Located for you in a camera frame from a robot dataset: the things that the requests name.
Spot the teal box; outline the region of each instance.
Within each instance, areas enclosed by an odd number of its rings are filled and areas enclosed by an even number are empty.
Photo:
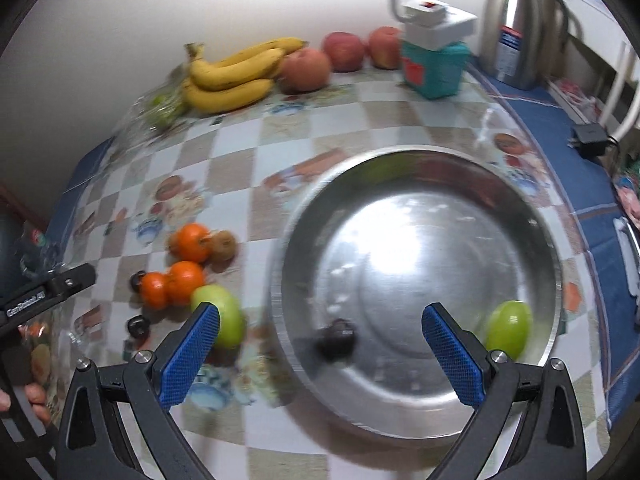
[[[402,75],[406,83],[427,99],[458,93],[470,51],[459,41],[442,50],[427,50],[402,42]]]

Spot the metal bowl rim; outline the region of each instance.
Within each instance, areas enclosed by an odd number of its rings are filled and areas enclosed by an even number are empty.
[[[494,168],[490,164],[486,164],[473,158],[472,156],[467,155],[466,153],[459,152],[457,150],[452,150],[450,148],[443,148],[441,146],[433,146],[430,144],[400,144],[397,146],[391,146],[386,148],[379,148],[376,150],[371,150],[369,152],[361,153],[359,155],[352,156],[347,158],[346,160],[336,164],[331,169],[325,171],[318,180],[316,180],[304,193],[302,199],[298,203],[298,206],[293,210],[290,215],[287,223],[285,224],[284,230],[282,232],[282,236],[278,239],[278,245],[276,247],[275,255],[273,258],[273,263],[271,267],[271,285],[270,285],[270,301],[269,301],[269,317],[271,322],[275,327],[276,336],[278,337],[278,342],[280,345],[280,351],[284,354],[284,357],[289,365],[290,370],[296,375],[297,379],[302,383],[302,385],[309,390],[312,395],[326,408],[328,408],[333,414],[337,415],[344,421],[356,426],[358,428],[362,428],[363,430],[370,431],[371,433],[381,435],[384,437],[389,437],[393,439],[398,439],[402,441],[417,441],[424,443],[425,441],[431,440],[445,440],[448,438],[456,437],[461,433],[461,431],[455,431],[447,434],[440,434],[437,436],[425,436],[425,437],[405,437],[401,435],[394,435],[384,433],[383,431],[376,430],[375,428],[370,428],[369,426],[359,423],[357,421],[351,420],[345,413],[340,412],[335,406],[325,402],[322,395],[316,389],[311,380],[309,380],[308,375],[302,368],[300,361],[296,357],[296,353],[293,349],[291,341],[289,340],[289,335],[287,334],[287,329],[284,322],[284,314],[282,311],[282,269],[284,266],[284,256],[287,252],[287,248],[289,246],[289,241],[293,231],[298,225],[298,221],[303,213],[306,211],[306,208],[315,200],[315,198],[327,187],[331,184],[338,176],[347,171],[355,168],[356,166],[366,162],[368,160],[377,158],[383,155],[389,155],[392,153],[408,153],[408,152],[425,152],[425,153],[443,153],[446,155],[457,156],[470,162],[471,164],[475,164],[484,170],[489,171],[491,174],[500,179],[504,184],[506,184],[516,195],[527,205],[527,208],[530,210],[532,216],[538,222],[539,227],[542,229],[543,235],[545,237],[546,244],[550,248],[551,256],[553,259],[554,265],[554,274],[556,277],[556,304],[554,308],[554,320],[551,326],[551,333],[549,335],[549,340],[546,343],[545,351],[542,354],[538,362],[538,366],[543,366],[549,355],[551,354],[551,350],[556,341],[556,336],[558,334],[558,325],[560,322],[560,313],[562,309],[562,267],[560,265],[558,252],[556,250],[556,245],[553,242],[553,238],[551,237],[551,233],[548,230],[545,219],[542,218],[542,215],[537,210],[537,208],[533,207],[528,201],[526,195],[512,182],[504,177],[496,168]]]

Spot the tangerine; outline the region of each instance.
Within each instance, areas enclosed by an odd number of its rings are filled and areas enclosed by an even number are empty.
[[[162,272],[148,272],[140,279],[140,297],[146,306],[162,310],[168,304],[167,276]]]
[[[166,291],[175,305],[187,306],[194,290],[204,285],[202,268],[190,261],[174,263],[167,274]]]
[[[169,250],[181,260],[202,263],[209,257],[210,236],[202,224],[185,224],[169,237]]]

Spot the banana bunch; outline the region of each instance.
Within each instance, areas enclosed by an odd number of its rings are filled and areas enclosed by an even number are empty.
[[[203,44],[186,44],[189,76],[182,83],[184,101],[209,114],[255,103],[271,91],[284,56],[303,46],[298,38],[278,38],[212,63],[202,55]]]

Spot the human hand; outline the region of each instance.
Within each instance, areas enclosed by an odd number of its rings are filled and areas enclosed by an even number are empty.
[[[27,397],[27,400],[31,403],[33,413],[35,413],[45,426],[48,426],[51,422],[51,413],[45,406],[47,395],[44,388],[38,383],[27,384],[24,387],[24,394]],[[4,391],[0,390],[0,412],[8,412],[10,407],[11,397]]]

